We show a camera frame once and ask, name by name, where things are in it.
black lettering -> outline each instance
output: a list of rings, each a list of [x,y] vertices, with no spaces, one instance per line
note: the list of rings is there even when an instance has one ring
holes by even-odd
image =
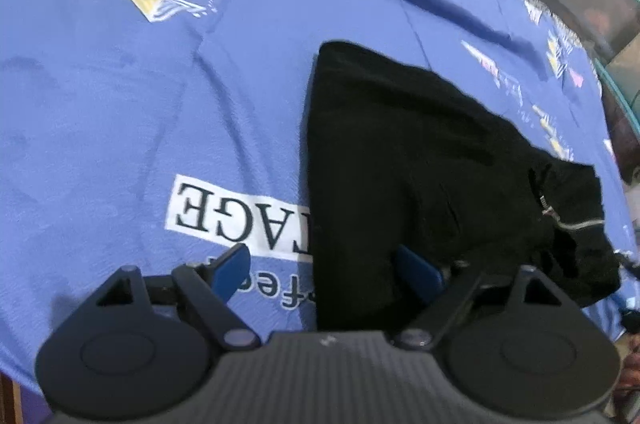
[[[179,195],[183,194],[184,190],[187,188],[196,189],[197,191],[200,191],[202,195],[200,197],[199,205],[193,205],[191,203],[191,200],[187,198],[187,201],[185,203],[185,210],[182,212],[182,214],[184,215],[184,214],[187,214],[187,212],[190,211],[191,209],[195,209],[196,211],[198,211],[198,219],[196,221],[196,225],[189,225],[188,223],[184,223],[180,218],[180,214],[178,214],[175,217],[175,222],[182,227],[189,227],[189,229],[203,230],[204,232],[209,232],[209,230],[204,228],[204,215],[206,214],[207,201],[209,200],[209,195],[212,195],[213,193],[211,191],[207,191],[206,189],[203,189],[202,187],[198,187],[197,185],[180,184],[180,190],[178,191],[178,194]]]
[[[256,203],[255,206],[260,209],[260,216],[262,217],[262,223],[264,224],[264,232],[267,235],[267,241],[269,242],[269,250],[273,250],[273,248],[276,246],[276,243],[278,242],[278,238],[282,234],[284,224],[289,219],[289,215],[293,214],[293,211],[289,211],[288,209],[283,209],[281,207],[280,210],[285,213],[285,215],[284,219],[280,221],[277,219],[269,219],[269,216],[267,215],[267,207],[270,207],[270,205],[268,203]],[[271,232],[272,223],[280,226],[275,236],[273,235],[273,232]]]
[[[280,285],[278,283],[278,277],[275,274],[271,272],[258,272],[257,277],[258,280],[256,284],[258,285],[260,294],[268,298],[274,298],[278,295]]]
[[[252,279],[251,274],[249,274],[249,276],[247,276],[244,281],[240,283],[238,290],[240,292],[249,292],[252,288],[254,288],[254,280]]]
[[[300,213],[302,216],[305,217],[306,219],[306,233],[309,234],[309,213]],[[305,234],[305,231],[303,229],[301,229],[300,231],[302,234]],[[299,246],[298,246],[298,242],[296,242],[295,240],[293,241],[293,252],[297,252],[298,254],[311,254],[309,252],[309,247],[308,247],[309,243],[308,243],[308,237],[307,237],[307,243],[306,243],[306,250],[302,250]]]
[[[300,303],[305,299],[305,295],[300,293],[299,290],[300,278],[295,274],[291,275],[291,291],[282,293],[282,308],[287,310],[295,310],[298,308]]]
[[[254,227],[254,216],[253,214],[251,214],[251,210],[249,209],[249,206],[246,203],[244,203],[244,201],[240,201],[235,198],[222,198],[222,200],[220,200],[220,207],[216,209],[216,213],[224,214],[225,216],[232,216],[232,214],[226,211],[227,205],[231,202],[237,203],[238,205],[240,205],[242,207],[242,210],[244,211],[244,219],[245,219],[244,229],[242,230],[242,233],[240,234],[240,236],[238,236],[237,238],[231,238],[231,237],[228,237],[225,234],[225,232],[222,230],[222,222],[219,221],[218,226],[216,227],[216,234],[218,236],[222,236],[225,239],[228,239],[229,241],[237,243],[239,241],[246,240],[247,237],[251,234],[251,229]]]

circular pad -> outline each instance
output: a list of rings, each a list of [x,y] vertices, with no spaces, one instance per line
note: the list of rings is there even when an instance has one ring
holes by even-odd
[[[620,368],[604,336],[543,320],[522,325],[506,314],[464,328],[450,343],[447,364],[454,382],[478,403],[534,420],[569,418],[597,407]]]
[[[204,338],[161,315],[128,315],[69,325],[43,345],[36,373],[53,409],[130,420],[174,406],[199,387],[210,366]]]

triangular cutout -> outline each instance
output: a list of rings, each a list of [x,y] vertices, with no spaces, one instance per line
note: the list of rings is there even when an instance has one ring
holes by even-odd
[[[524,302],[529,305],[547,305],[552,307],[562,305],[560,300],[556,298],[539,279],[532,279],[529,285],[527,285]]]
[[[151,21],[151,17],[154,15],[154,12],[161,0],[131,0],[138,7],[138,10],[142,12],[145,17]]]
[[[130,305],[132,303],[131,282],[128,279],[121,279],[98,301],[98,306],[113,307],[114,305]]]

yellow triangle print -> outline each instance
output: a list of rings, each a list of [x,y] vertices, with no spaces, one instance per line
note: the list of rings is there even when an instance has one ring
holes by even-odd
[[[549,124],[549,121],[546,118],[540,119],[540,125],[542,126],[542,129],[544,131],[546,131],[547,133],[549,133],[551,136],[555,136],[556,135],[556,130],[554,130],[551,127],[551,124]]]
[[[158,3],[161,0],[131,0],[138,7],[138,10],[142,12],[145,17],[150,21],[153,17],[153,12],[156,10]]]
[[[558,74],[558,70],[560,69],[560,65],[558,64],[558,60],[555,58],[555,56],[550,55],[550,54],[546,54],[546,58],[548,58],[549,64],[551,65],[551,68],[553,68],[554,73],[557,75]]]
[[[560,142],[558,142],[558,140],[556,139],[549,139],[549,142],[551,143],[551,147],[554,149],[554,151],[556,152],[556,154],[562,158],[565,159],[566,158],[566,149],[564,149],[562,147],[562,145],[560,144]]]

screw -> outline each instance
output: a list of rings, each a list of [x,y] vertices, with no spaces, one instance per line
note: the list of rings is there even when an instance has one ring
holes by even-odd
[[[246,348],[255,343],[256,336],[246,328],[234,328],[229,330],[224,337],[225,343],[235,348]]]
[[[400,341],[409,348],[422,348],[433,340],[431,333],[420,328],[407,328],[400,333]]]

